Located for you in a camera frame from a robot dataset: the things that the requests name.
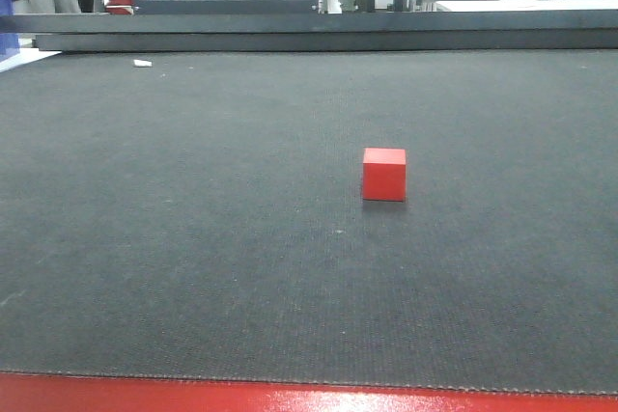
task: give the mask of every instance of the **dark gray mat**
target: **dark gray mat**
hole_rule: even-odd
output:
[[[616,75],[615,51],[4,72],[0,370],[616,393]],[[361,201],[371,146],[407,149],[405,204]]]

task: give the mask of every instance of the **red cube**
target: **red cube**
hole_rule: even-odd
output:
[[[365,149],[363,199],[403,202],[406,200],[406,151]]]

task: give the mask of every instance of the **white table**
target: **white table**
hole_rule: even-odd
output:
[[[509,10],[595,10],[618,8],[618,0],[408,0],[436,3],[439,10],[450,12],[491,12]]]
[[[618,0],[497,0],[439,1],[439,12],[524,12],[539,10],[618,10]]]

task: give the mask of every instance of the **textured mat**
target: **textured mat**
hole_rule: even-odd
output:
[[[0,370],[615,393],[617,74],[615,51],[3,72]],[[407,150],[404,204],[361,201],[372,146]]]

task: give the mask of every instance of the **small white piece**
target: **small white piece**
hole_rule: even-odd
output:
[[[133,60],[133,65],[136,68],[152,68],[153,62],[147,62],[146,60]]]

